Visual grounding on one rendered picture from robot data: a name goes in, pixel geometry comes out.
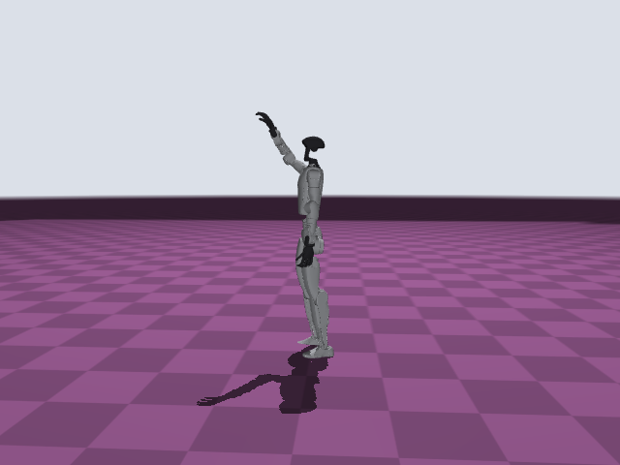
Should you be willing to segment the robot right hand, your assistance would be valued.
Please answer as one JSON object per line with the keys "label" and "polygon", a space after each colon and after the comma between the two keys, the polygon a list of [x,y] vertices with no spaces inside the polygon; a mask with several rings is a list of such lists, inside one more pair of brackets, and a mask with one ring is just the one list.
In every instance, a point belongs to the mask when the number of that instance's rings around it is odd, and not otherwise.
{"label": "robot right hand", "polygon": [[268,117],[268,115],[264,112],[257,112],[255,115],[260,115],[262,117],[259,119],[263,121],[264,123],[266,123],[267,127],[270,129],[269,132],[274,138],[276,138],[277,133],[275,132],[275,130],[277,130],[277,127],[274,127],[274,124],[272,120]]}

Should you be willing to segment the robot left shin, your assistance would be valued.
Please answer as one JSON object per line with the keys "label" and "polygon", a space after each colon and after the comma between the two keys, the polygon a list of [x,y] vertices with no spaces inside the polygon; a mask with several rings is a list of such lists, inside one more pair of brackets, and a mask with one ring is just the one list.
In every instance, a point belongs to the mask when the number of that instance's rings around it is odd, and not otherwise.
{"label": "robot left shin", "polygon": [[328,295],[324,291],[319,291],[316,299],[316,305],[312,296],[309,296],[309,299],[312,320],[316,329],[317,338],[319,340],[319,346],[321,347],[322,344],[321,348],[327,349],[327,325],[329,324],[329,308],[327,303]]}

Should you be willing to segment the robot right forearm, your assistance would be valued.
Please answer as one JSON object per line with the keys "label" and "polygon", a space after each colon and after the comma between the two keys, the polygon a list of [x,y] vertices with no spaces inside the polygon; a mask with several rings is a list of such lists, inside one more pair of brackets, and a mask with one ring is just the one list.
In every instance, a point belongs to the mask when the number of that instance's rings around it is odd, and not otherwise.
{"label": "robot right forearm", "polygon": [[[281,153],[281,155],[287,155],[289,152],[291,152],[293,154],[291,149],[285,144],[284,140],[281,138],[280,132],[278,130],[275,130],[275,132],[277,133],[277,137],[276,138],[274,138],[271,134],[270,134],[270,136],[273,138],[274,144],[279,149],[279,152]],[[295,155],[294,155],[294,157],[295,157]]]}

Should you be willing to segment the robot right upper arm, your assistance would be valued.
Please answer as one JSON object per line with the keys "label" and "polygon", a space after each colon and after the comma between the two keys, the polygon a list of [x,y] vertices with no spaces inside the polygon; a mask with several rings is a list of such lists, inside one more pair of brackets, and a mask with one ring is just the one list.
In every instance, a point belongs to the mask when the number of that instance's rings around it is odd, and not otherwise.
{"label": "robot right upper arm", "polygon": [[283,157],[283,160],[286,165],[291,165],[299,173],[301,173],[304,168],[308,167],[302,162],[298,161],[291,152],[285,155]]}

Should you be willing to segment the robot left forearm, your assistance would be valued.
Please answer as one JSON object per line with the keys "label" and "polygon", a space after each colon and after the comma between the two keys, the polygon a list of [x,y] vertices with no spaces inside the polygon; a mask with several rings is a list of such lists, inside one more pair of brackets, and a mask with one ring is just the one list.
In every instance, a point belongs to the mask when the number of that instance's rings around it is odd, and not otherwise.
{"label": "robot left forearm", "polygon": [[316,224],[319,219],[319,206],[313,201],[310,204],[310,213],[306,215],[306,227],[304,229],[305,236],[309,236],[309,244],[316,242]]}

